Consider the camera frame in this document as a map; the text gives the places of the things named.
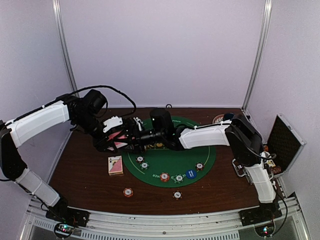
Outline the green chip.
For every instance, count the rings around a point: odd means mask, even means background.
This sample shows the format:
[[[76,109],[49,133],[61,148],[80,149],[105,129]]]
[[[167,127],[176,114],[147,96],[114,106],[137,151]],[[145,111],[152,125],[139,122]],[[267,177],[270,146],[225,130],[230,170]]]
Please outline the green chip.
[[[148,162],[143,162],[140,164],[140,169],[141,170],[147,170],[150,167]]]
[[[176,184],[182,183],[184,181],[184,176],[182,174],[176,174],[173,178]]]

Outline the red chips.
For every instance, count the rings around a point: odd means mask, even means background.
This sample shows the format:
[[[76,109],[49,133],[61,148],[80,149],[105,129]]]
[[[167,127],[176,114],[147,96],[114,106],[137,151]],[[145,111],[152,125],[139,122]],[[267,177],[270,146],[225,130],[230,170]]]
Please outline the red chips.
[[[163,172],[160,175],[160,180],[162,182],[168,182],[170,180],[170,175],[167,172]]]

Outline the blue small blind button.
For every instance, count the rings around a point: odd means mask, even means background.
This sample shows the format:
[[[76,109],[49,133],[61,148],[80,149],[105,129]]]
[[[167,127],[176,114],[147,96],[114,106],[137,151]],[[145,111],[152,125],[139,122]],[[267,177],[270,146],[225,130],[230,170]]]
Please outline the blue small blind button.
[[[197,172],[194,170],[194,169],[188,169],[186,172],[185,172],[185,176],[192,180],[192,179],[195,179],[197,177]]]

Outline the orange poker chip stack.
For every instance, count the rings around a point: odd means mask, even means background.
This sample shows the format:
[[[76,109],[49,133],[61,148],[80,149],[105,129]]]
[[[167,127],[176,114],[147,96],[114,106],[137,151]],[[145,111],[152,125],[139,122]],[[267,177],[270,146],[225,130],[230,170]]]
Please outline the orange poker chip stack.
[[[124,195],[125,197],[127,197],[127,198],[132,197],[133,194],[134,194],[134,191],[133,191],[133,189],[130,188],[130,187],[126,187],[126,188],[123,190],[123,195]]]

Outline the brown poker chip stack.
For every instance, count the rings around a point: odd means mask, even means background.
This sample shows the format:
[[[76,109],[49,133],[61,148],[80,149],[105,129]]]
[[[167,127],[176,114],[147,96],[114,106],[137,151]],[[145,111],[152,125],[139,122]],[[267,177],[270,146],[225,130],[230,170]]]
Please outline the brown poker chip stack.
[[[174,191],[173,193],[172,193],[172,197],[173,197],[173,199],[175,199],[175,200],[180,200],[180,199],[182,199],[182,197],[183,197],[183,193],[181,192],[181,191]]]

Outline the red card deck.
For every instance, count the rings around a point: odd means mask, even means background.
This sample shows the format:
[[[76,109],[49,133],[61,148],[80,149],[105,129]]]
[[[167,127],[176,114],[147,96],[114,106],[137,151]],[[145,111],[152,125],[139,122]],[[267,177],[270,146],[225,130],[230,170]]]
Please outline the red card deck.
[[[126,139],[127,137],[124,134],[120,135],[120,132],[112,133],[111,135],[108,136],[107,149],[111,151],[115,151],[117,149],[127,146],[128,143],[125,142]]]

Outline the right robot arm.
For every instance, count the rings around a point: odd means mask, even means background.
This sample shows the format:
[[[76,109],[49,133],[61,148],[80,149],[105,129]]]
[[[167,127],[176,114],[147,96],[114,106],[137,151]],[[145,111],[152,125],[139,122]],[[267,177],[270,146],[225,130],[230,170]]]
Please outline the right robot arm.
[[[139,118],[125,119],[129,139],[126,151],[142,154],[147,145],[156,143],[164,144],[173,151],[228,146],[257,191],[262,205],[256,210],[258,219],[266,221],[276,212],[277,189],[267,167],[267,162],[273,160],[276,154],[264,150],[260,133],[244,116],[202,126],[174,125],[170,112],[164,108],[152,109],[149,116],[152,126],[149,129],[144,128]]]

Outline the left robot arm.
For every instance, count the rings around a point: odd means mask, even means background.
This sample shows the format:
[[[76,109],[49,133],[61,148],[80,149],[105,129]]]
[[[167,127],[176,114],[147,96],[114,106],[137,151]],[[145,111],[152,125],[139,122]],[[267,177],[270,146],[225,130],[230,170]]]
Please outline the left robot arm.
[[[84,97],[65,94],[25,116],[0,123],[0,168],[6,180],[16,182],[36,196],[61,222],[72,218],[67,201],[28,168],[18,148],[43,131],[67,121],[80,126],[96,144],[102,143],[109,130],[123,123],[118,116],[103,122],[96,118],[106,103],[104,95],[94,89]]]

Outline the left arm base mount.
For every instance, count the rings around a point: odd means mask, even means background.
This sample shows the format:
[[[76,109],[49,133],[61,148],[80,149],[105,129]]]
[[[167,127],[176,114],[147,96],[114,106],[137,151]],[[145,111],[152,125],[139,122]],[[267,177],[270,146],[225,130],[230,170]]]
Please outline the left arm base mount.
[[[47,219],[59,221],[71,225],[73,227],[86,227],[89,221],[90,213],[85,210],[75,208],[57,209],[50,207],[46,212]]]

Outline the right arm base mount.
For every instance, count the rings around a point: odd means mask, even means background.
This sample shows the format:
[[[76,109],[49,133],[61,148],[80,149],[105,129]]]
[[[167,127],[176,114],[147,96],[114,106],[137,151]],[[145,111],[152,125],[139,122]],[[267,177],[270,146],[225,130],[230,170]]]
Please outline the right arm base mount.
[[[249,225],[257,225],[264,222],[271,222],[275,218],[280,218],[282,215],[282,211],[279,209],[275,212],[272,212],[271,210],[263,209],[261,207],[245,209],[239,212],[241,224],[243,227]]]

